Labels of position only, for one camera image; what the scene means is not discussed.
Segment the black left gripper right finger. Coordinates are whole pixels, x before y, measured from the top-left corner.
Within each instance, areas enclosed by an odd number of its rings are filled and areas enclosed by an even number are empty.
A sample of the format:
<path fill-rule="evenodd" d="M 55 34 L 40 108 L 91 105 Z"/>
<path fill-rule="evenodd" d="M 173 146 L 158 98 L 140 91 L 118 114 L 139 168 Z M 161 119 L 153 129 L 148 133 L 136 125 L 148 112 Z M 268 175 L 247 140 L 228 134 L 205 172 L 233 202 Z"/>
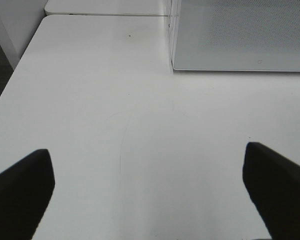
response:
<path fill-rule="evenodd" d="M 271 238 L 300 240 L 300 165 L 259 142 L 249 142 L 242 179 Z"/>

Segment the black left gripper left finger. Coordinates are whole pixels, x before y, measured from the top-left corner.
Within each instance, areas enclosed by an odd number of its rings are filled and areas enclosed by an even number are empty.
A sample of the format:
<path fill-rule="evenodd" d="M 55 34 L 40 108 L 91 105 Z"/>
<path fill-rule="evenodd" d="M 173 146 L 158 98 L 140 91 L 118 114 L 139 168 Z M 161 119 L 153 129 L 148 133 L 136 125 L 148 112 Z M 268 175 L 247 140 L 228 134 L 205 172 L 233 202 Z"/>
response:
<path fill-rule="evenodd" d="M 30 240 L 55 188 L 50 153 L 38 149 L 0 173 L 0 240 Z"/>

